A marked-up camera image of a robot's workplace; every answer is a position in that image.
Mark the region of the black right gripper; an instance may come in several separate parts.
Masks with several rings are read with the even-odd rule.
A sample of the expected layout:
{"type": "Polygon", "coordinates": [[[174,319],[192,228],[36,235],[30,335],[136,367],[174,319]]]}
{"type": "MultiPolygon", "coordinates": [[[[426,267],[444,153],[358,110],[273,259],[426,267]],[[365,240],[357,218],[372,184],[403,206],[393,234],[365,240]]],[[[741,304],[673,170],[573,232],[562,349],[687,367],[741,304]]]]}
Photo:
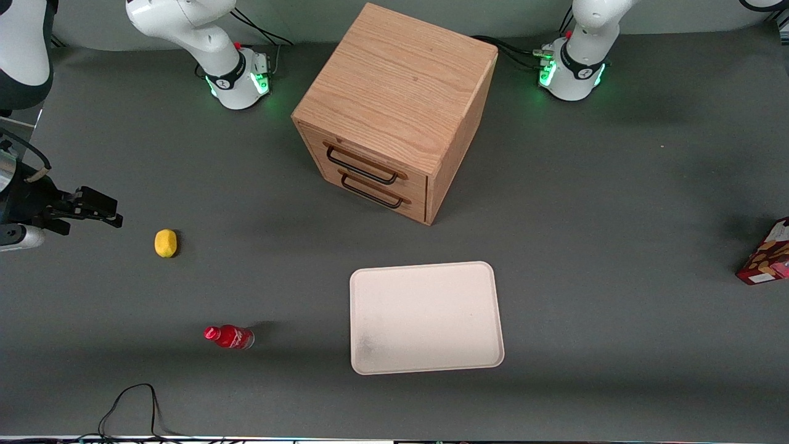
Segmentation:
{"type": "Polygon", "coordinates": [[[25,182],[33,173],[31,166],[17,164],[9,186],[2,191],[1,224],[30,224],[67,236],[71,224],[51,219],[52,206],[59,202],[59,218],[98,220],[114,228],[122,227],[123,217],[117,212],[117,200],[90,187],[79,187],[62,197],[62,191],[48,176],[33,183],[25,182]]]}

